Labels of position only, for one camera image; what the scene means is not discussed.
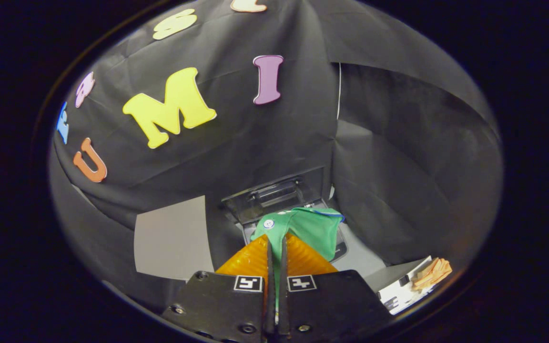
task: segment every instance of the screw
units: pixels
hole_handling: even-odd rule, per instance
[[[185,310],[179,306],[170,306],[169,309],[179,314],[184,314]]]
[[[244,333],[254,333],[255,332],[255,326],[251,324],[244,324],[240,326],[240,330]]]
[[[196,278],[198,278],[199,280],[203,280],[203,279],[208,278],[208,277],[209,277],[209,274],[207,274],[206,272],[196,273]]]

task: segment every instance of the white cable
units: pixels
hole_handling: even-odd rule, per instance
[[[342,90],[342,66],[338,63],[338,111],[336,112],[336,120],[340,115],[340,91]]]

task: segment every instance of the yellow letter m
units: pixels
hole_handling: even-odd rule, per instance
[[[150,96],[139,93],[126,102],[122,111],[135,118],[137,124],[148,136],[152,149],[168,141],[168,134],[158,130],[161,126],[172,134],[179,134],[179,111],[183,115],[183,126],[195,128],[215,119],[215,110],[207,107],[196,85],[196,68],[185,68],[175,72],[166,80],[164,104]]]

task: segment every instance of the foam letter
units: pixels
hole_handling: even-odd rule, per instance
[[[56,123],[56,130],[61,133],[61,137],[63,137],[63,143],[67,144],[67,136],[69,135],[69,124],[67,124],[67,112],[65,109],[67,108],[67,102],[63,104],[63,108],[61,108],[61,112],[59,113],[59,121]]]
[[[92,91],[92,87],[94,86],[93,74],[94,72],[91,71],[90,74],[86,75],[76,91],[76,107],[78,108],[82,105],[84,98]]]
[[[154,27],[155,33],[152,37],[161,40],[189,28],[196,22],[196,19],[198,19],[198,17],[192,15],[192,13],[194,13],[193,9],[187,9],[164,19]]]
[[[276,89],[276,80],[281,63],[283,63],[283,57],[278,55],[257,56],[253,59],[253,65],[259,68],[259,84],[253,104],[266,104],[281,97],[281,93]]]
[[[207,107],[196,85],[196,68],[185,68],[175,72],[166,80],[164,104],[144,93],[133,96],[122,111],[135,118],[148,137],[152,149],[168,141],[168,134],[161,132],[156,124],[172,134],[179,134],[179,111],[183,115],[183,126],[194,128],[215,119],[215,110]]]
[[[90,169],[90,167],[84,162],[82,158],[82,152],[76,152],[76,156],[73,157],[73,164],[77,165],[87,178],[92,182],[101,182],[107,176],[107,167],[105,163],[96,153],[92,145],[90,145],[90,138],[84,139],[82,142],[82,151],[88,154],[89,158],[96,164],[96,171]]]
[[[230,8],[237,12],[261,12],[266,11],[266,6],[256,5],[257,0],[233,0]]]

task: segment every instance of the orange glove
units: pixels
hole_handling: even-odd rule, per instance
[[[414,286],[412,290],[425,289],[433,286],[434,284],[444,280],[453,269],[450,267],[450,263],[443,258],[436,258],[431,261],[430,265],[418,272],[417,275],[412,278]]]

